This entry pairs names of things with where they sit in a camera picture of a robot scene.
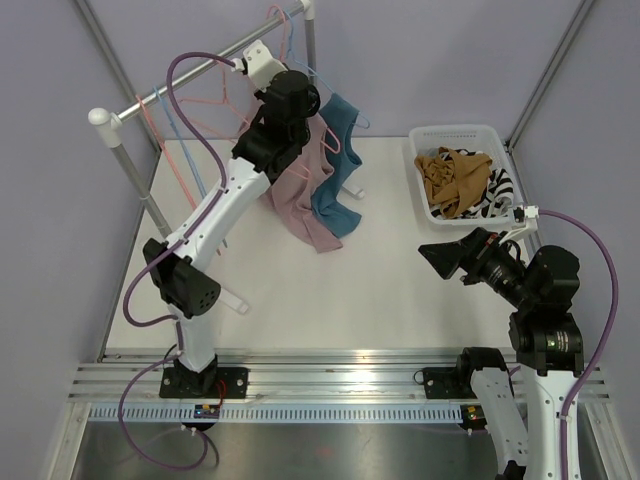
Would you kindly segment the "black white striped tank top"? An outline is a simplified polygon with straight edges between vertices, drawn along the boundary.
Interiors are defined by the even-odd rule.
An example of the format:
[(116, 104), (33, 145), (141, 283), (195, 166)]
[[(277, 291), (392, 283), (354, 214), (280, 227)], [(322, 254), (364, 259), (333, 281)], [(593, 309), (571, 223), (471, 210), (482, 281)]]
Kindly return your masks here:
[(514, 204), (514, 184), (504, 168), (493, 170), (480, 200), (455, 219), (495, 218), (506, 215)]

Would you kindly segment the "mustard tank top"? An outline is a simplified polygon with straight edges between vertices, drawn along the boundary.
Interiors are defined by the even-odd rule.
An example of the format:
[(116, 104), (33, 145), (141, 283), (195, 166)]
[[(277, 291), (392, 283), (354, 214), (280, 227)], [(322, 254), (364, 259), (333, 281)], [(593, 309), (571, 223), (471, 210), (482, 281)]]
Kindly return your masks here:
[(462, 216), (475, 206), (487, 189), (492, 159), (485, 153), (440, 147), (436, 153), (418, 155), (427, 201), (444, 219)]

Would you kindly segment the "mauve pink tank top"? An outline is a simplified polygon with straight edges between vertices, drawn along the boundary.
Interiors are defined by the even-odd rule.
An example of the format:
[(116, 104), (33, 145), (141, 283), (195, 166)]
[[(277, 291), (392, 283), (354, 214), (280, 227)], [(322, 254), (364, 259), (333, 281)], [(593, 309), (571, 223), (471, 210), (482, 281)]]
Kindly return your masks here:
[(338, 250), (342, 242), (318, 220), (312, 209), (312, 195), (333, 173), (323, 144), (326, 122), (319, 114), (308, 120), (311, 138), (301, 155), (260, 197), (288, 231), (311, 245), (317, 253)]

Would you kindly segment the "pink hanger of mauve top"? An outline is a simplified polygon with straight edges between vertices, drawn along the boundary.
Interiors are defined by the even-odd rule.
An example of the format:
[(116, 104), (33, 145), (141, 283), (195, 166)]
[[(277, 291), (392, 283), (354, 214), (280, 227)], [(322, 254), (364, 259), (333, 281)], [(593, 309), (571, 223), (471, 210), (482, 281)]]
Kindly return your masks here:
[[(291, 60), (298, 66), (302, 66), (307, 70), (307, 73), (315, 73), (308, 65), (298, 62), (293, 52), (293, 36), (294, 25), (292, 17), (280, 6), (273, 4), (270, 6), (268, 16), (275, 16), (273, 10), (279, 15), (284, 25), (284, 30), (288, 33), (283, 34), (283, 40), (281, 45), (280, 61), (285, 63), (287, 60)], [(293, 133), (293, 139), (296, 141), (302, 141), (304, 139), (309, 140), (311, 134), (307, 132), (303, 133), (304, 127), (301, 126), (302, 122), (308, 118), (313, 117), (320, 108), (320, 95), (315, 86), (312, 85), (312, 78), (310, 75), (306, 75), (304, 72), (293, 71), (291, 74), (286, 74), (287, 85), (292, 84), (293, 90), (288, 93), (288, 98), (285, 101), (287, 107), (285, 108), (286, 122), (294, 122), (299, 124), (295, 127)], [(339, 154), (342, 150), (342, 144), (338, 136), (329, 127), (325, 126), (325, 132), (321, 135), (320, 144), (325, 148), (326, 152), (332, 154)]]

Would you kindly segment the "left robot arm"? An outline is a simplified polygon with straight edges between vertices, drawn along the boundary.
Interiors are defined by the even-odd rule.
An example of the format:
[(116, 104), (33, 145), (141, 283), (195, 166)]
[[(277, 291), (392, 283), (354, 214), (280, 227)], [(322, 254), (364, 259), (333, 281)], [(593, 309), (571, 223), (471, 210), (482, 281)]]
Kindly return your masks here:
[(261, 106), (233, 147), (225, 178), (178, 230), (143, 247), (152, 282), (176, 326), (176, 357), (163, 372), (162, 398), (246, 395), (247, 371), (218, 365), (209, 312), (221, 286), (206, 270), (248, 207), (301, 155), (311, 138), (308, 120), (320, 107), (317, 88), (296, 70), (276, 74), (255, 95)]

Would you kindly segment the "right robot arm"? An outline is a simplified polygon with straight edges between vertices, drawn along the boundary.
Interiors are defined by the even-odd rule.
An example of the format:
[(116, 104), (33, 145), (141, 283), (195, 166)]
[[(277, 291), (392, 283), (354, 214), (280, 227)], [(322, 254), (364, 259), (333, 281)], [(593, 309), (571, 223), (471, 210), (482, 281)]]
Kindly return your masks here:
[(578, 258), (546, 245), (524, 263), (513, 240), (484, 228), (458, 241), (422, 245), (419, 252), (442, 278), (463, 270), (464, 285), (484, 283), (514, 307), (509, 338), (527, 414), (520, 414), (497, 348), (466, 347), (452, 368), (423, 368), (426, 397), (479, 403), (481, 413), (467, 414), (463, 422), (490, 432), (498, 478), (580, 478), (578, 432), (570, 422), (577, 412), (571, 389), (584, 371), (583, 338), (569, 311), (580, 286)]

